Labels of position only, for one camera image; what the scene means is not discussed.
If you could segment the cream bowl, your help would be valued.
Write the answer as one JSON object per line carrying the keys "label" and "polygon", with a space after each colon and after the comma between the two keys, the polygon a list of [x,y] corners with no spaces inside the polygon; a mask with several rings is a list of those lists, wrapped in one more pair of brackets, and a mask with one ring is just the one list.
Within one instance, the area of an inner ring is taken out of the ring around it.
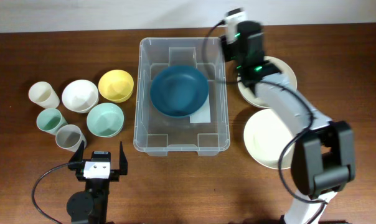
{"label": "cream bowl", "polygon": [[[294,90],[297,90],[297,79],[296,75],[293,72],[292,68],[276,57],[265,56],[265,60],[270,61],[271,63],[275,64],[282,72],[282,75],[288,79],[289,83],[293,87]],[[256,97],[249,88],[245,87],[242,83],[238,83],[238,90],[242,95],[243,99],[251,104],[252,106],[256,106],[257,108],[267,109],[269,106],[261,101],[258,97]]]}
{"label": "cream bowl", "polygon": [[253,114],[243,132],[248,153],[258,163],[270,169],[278,169],[280,154],[293,137],[272,109]]}

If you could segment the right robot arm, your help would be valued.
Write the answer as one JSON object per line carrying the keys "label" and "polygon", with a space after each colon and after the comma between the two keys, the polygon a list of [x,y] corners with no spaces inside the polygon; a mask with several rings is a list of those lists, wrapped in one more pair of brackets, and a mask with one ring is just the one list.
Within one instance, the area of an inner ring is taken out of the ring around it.
{"label": "right robot arm", "polygon": [[298,190],[293,192],[281,181],[293,202],[280,223],[317,223],[330,199],[355,179],[353,130],[347,122],[334,122],[322,114],[292,88],[275,64],[265,60],[259,23],[223,19],[219,24],[227,26],[220,38],[223,54],[226,61],[237,64],[240,83],[271,107],[294,134],[278,158],[278,168],[293,146],[291,175]]}

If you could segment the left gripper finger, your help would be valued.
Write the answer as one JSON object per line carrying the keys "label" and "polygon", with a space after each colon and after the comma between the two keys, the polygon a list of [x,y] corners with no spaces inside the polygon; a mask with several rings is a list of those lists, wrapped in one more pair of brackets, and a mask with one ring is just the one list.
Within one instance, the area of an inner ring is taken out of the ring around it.
{"label": "left gripper finger", "polygon": [[83,159],[83,152],[85,149],[85,141],[81,140],[80,145],[74,155],[70,158],[69,162],[81,162]]}
{"label": "left gripper finger", "polygon": [[123,150],[123,143],[120,142],[120,159],[119,159],[119,171],[127,172],[128,171],[128,161]]}

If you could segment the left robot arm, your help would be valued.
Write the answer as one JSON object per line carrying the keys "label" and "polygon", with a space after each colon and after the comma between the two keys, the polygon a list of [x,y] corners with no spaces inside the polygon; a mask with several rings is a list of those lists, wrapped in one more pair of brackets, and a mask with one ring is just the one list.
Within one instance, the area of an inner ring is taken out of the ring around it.
{"label": "left robot arm", "polygon": [[119,149],[119,168],[111,168],[111,153],[94,151],[91,159],[84,159],[85,141],[82,141],[69,160],[68,168],[75,171],[85,190],[73,194],[67,202],[67,213],[73,224],[106,223],[110,182],[128,174],[128,161],[123,145]]}

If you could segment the cream cup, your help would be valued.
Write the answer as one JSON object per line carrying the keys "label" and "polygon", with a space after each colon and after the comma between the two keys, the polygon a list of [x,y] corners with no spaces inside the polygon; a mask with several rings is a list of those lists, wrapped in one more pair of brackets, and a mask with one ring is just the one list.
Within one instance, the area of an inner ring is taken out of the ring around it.
{"label": "cream cup", "polygon": [[60,104],[55,90],[47,82],[33,84],[29,89],[28,96],[33,103],[45,109],[57,108]]}

